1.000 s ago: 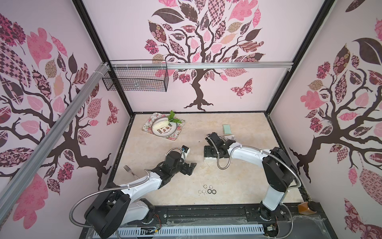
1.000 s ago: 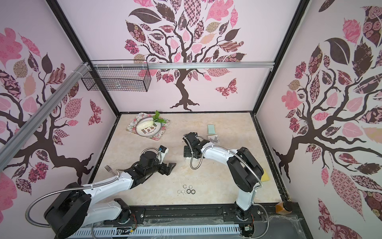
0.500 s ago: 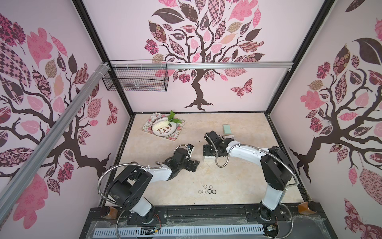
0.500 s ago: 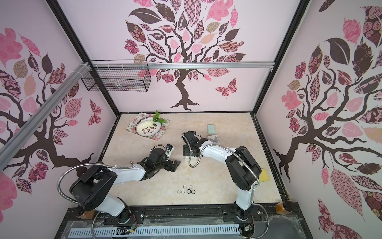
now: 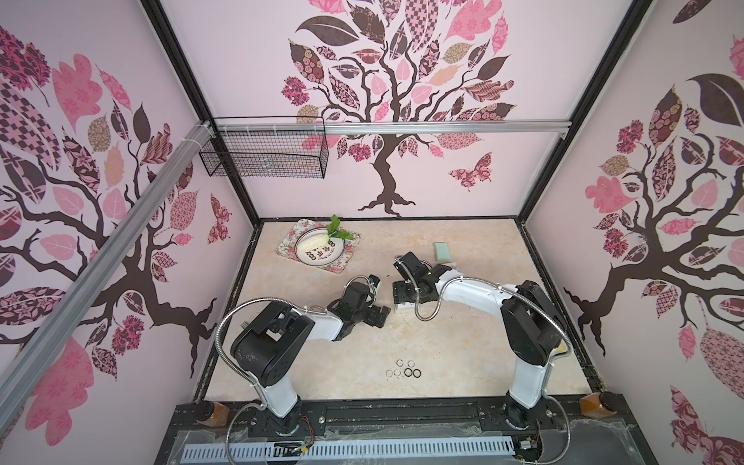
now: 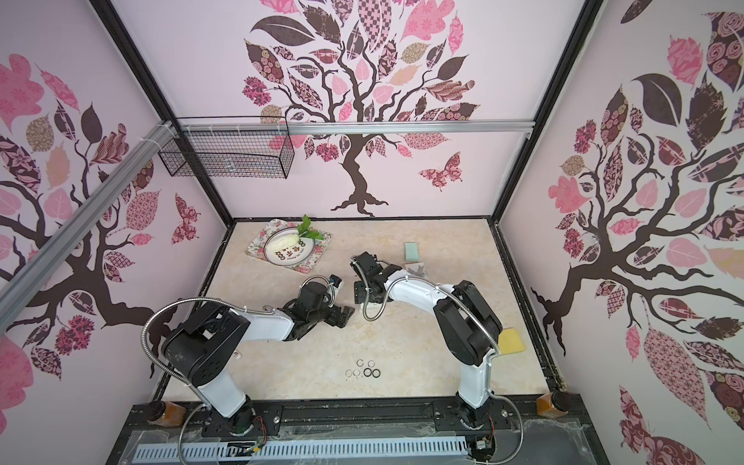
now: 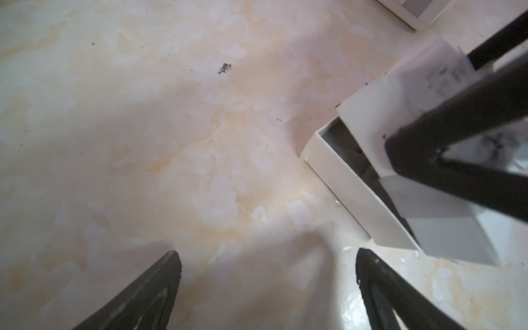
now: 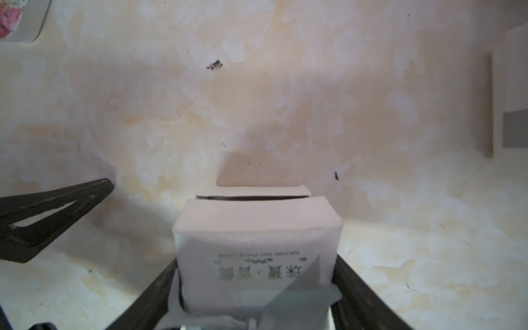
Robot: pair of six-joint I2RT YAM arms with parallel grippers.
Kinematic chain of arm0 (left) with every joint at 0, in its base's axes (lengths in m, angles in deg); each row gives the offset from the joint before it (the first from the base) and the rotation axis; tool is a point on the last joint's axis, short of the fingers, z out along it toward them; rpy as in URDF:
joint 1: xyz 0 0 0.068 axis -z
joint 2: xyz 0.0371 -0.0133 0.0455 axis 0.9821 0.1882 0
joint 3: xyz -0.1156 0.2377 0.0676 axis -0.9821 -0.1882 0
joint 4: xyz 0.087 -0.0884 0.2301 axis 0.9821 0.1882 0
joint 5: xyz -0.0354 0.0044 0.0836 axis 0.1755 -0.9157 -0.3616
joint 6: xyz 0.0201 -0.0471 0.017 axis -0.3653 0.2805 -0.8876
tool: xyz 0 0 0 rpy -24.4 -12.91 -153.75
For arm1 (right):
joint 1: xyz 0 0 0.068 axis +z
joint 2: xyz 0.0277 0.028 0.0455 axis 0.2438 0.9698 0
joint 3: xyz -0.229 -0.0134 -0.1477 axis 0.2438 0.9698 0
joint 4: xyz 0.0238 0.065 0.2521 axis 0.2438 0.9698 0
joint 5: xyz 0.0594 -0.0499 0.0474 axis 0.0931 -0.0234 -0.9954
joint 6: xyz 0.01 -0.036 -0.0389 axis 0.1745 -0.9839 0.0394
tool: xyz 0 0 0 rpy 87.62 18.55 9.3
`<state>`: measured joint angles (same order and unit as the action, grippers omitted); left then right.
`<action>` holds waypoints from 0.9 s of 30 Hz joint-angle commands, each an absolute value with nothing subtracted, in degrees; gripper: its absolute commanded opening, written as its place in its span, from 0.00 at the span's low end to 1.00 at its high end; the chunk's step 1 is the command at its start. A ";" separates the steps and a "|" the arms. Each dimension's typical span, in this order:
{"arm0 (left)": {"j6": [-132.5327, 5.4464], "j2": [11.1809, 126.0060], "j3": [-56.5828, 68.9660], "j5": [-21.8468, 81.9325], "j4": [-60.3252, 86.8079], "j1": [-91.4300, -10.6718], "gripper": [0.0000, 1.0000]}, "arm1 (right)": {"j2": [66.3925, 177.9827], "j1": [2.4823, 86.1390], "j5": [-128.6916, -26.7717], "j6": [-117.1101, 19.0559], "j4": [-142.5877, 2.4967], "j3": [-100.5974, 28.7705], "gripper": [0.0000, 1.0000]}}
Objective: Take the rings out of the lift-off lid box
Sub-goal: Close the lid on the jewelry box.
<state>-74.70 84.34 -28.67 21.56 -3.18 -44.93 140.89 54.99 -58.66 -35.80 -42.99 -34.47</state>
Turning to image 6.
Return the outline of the white gift box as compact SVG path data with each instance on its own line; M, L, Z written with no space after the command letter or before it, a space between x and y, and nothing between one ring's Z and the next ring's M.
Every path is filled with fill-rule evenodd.
M428 279L425 263L407 263L405 269L408 271L408 273L410 273L410 275Z

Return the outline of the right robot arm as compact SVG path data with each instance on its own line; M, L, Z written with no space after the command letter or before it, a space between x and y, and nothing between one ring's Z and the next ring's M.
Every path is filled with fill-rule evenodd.
M379 320L392 301L435 317L449 352L460 363L456 396L473 411L486 406L491 398L491 361L501 355L503 326L476 285L467 280L456 285L433 283L367 252L352 257L351 267L358 277L355 300L364 320Z

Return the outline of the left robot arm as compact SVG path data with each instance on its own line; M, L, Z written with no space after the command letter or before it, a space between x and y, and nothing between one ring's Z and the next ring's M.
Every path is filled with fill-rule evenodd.
M298 341L319 324L343 329L355 308L336 304L336 288L310 281L283 306L261 311L211 298L169 336L165 358L222 418L248 420L254 415L251 399L227 368L234 351L247 341Z

